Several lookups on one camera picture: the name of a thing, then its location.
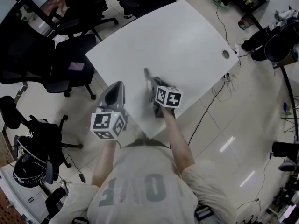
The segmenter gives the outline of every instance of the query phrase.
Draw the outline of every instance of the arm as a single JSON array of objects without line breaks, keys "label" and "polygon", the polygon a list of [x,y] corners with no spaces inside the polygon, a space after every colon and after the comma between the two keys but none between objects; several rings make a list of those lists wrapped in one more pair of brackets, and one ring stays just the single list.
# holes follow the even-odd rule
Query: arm
[{"label": "arm", "polygon": [[93,171],[92,185],[102,186],[113,169],[113,159],[115,153],[116,140],[108,140],[100,156],[97,166]]},{"label": "arm", "polygon": [[194,164],[194,159],[185,138],[178,129],[173,115],[162,106],[161,110],[166,122],[174,162],[178,171],[182,174],[185,168]]}]

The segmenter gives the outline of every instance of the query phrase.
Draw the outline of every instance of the equipment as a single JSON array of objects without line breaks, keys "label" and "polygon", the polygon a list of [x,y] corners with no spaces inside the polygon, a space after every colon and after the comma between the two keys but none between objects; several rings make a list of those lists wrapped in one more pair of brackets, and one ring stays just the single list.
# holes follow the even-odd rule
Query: equipment
[{"label": "equipment", "polygon": [[171,108],[172,115],[174,109],[179,108],[183,92],[159,77],[151,77],[150,71],[144,68],[145,78],[149,92],[149,102],[154,104],[154,113],[156,118],[163,118],[160,106]]},{"label": "equipment", "polygon": [[90,130],[102,140],[118,139],[128,122],[125,102],[123,82],[118,81],[109,86],[99,98],[96,113],[92,114]]},{"label": "equipment", "polygon": [[62,163],[70,168],[62,153],[62,147],[81,149],[80,145],[65,144],[61,142],[61,130],[66,115],[63,116],[60,125],[49,124],[46,119],[37,120],[30,115],[27,121],[16,109],[14,99],[10,96],[0,98],[0,111],[5,124],[11,129],[19,128],[22,123],[29,129],[26,136],[15,136],[13,156],[17,158],[21,147],[21,156],[18,158],[13,177],[21,186],[32,188],[45,182],[52,184],[59,177],[59,166]]}]

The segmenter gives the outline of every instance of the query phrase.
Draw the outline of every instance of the white floor tile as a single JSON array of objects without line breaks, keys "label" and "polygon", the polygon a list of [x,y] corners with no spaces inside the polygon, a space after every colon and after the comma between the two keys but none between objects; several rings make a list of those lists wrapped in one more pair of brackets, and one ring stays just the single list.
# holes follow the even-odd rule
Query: white floor tile
[{"label": "white floor tile", "polygon": [[59,167],[59,175],[62,179],[67,180],[69,177],[71,177],[74,173],[78,171],[78,169],[81,169],[83,166],[86,165],[86,163],[82,160],[79,153],[76,153],[71,150],[67,150],[67,152],[70,154],[68,157],[68,154],[66,153],[64,156],[67,158],[67,162],[71,164],[70,168],[67,168],[66,165],[63,163]]},{"label": "white floor tile", "polygon": [[210,160],[216,164],[216,175],[221,180],[230,177],[239,168],[232,150],[221,133],[195,158],[196,163],[202,160]]},{"label": "white floor tile", "polygon": [[236,64],[229,73],[235,74],[237,77],[234,80],[235,91],[229,91],[227,78],[225,78],[225,83],[223,78],[215,85],[215,92],[216,94],[219,93],[219,95],[215,98],[212,104],[211,102],[215,97],[212,89],[200,98],[206,108],[208,108],[211,104],[209,107],[209,113],[221,131],[230,123],[237,112],[250,101],[250,96],[246,88],[246,80],[242,79],[243,73],[245,76],[243,66],[239,68],[238,64]]},{"label": "white floor tile", "polygon": [[87,164],[88,167],[89,167],[92,171],[94,171],[94,169],[95,169],[96,165],[98,164],[99,160],[100,160],[100,156],[98,155],[98,156],[96,156],[93,160],[91,160],[91,161]]},{"label": "white floor tile", "polygon": [[[80,169],[80,172],[83,174],[86,184],[91,185],[92,178],[93,178],[93,171],[86,165]],[[69,179],[67,179],[67,182],[82,183],[82,181],[79,177],[80,172],[78,171],[74,175],[72,175]]]},{"label": "white floor tile", "polygon": [[[198,100],[177,119],[178,126],[187,142],[190,141],[190,138],[205,111],[205,107],[201,101]],[[207,112],[190,142],[190,149],[193,156],[196,157],[199,155],[200,152],[202,152],[219,134],[220,130],[210,114]],[[166,146],[169,146],[166,129],[164,129],[154,139],[161,141]]]},{"label": "white floor tile", "polygon": [[105,19],[108,18],[116,18],[119,22],[119,24],[115,25],[113,21],[103,23],[95,27],[96,31],[104,40],[105,38],[109,37],[111,34],[116,32],[118,29],[120,29],[122,26],[128,24],[130,21],[134,20],[135,17],[132,17],[130,19],[125,19],[123,15],[121,15],[115,8],[107,4],[108,9],[103,13],[105,16]]},{"label": "white floor tile", "polygon": [[239,164],[261,152],[262,156],[269,156],[271,143],[267,141],[261,120],[251,103],[244,104],[222,133],[227,141],[232,140],[229,146]]}]

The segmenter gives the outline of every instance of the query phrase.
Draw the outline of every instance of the table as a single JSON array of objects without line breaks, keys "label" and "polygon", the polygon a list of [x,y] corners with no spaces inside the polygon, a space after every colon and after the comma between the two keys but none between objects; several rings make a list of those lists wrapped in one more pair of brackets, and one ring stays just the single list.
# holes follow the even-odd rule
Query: table
[{"label": "table", "polygon": [[182,105],[175,110],[179,117],[238,61],[216,29],[184,0],[131,22],[86,56],[108,86],[124,83],[125,109],[149,138],[165,123],[149,104],[145,67],[183,91]]}]

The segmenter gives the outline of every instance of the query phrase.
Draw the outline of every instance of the person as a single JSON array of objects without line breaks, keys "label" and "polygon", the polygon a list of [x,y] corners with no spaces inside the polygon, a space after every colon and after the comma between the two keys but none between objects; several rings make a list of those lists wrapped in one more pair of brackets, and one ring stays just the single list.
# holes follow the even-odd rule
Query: person
[{"label": "person", "polygon": [[[287,25],[299,21],[299,14],[294,9],[289,9],[285,12],[280,12],[278,10],[274,13],[275,22],[268,25],[263,30],[259,30],[254,33],[250,39],[245,40],[241,45],[242,49],[251,52],[251,58],[256,61],[264,61],[267,60],[267,56],[265,54],[265,46],[266,43],[275,35],[281,34],[282,29],[284,29]],[[277,53],[280,53],[282,48],[279,47],[279,44],[274,44],[274,47],[277,48]]]},{"label": "person", "polygon": [[211,161],[195,164],[171,111],[161,107],[171,149],[137,139],[117,152],[107,140],[92,185],[73,183],[50,224],[71,224],[87,216],[102,223],[234,224],[236,211],[222,191]]},{"label": "person", "polygon": [[48,196],[46,199],[46,208],[49,214],[41,222],[41,224],[48,224],[51,218],[53,218],[60,211],[62,206],[61,199],[68,195],[68,188],[70,185],[71,182],[67,182],[66,180],[62,179],[61,186],[55,189],[55,191]]}]

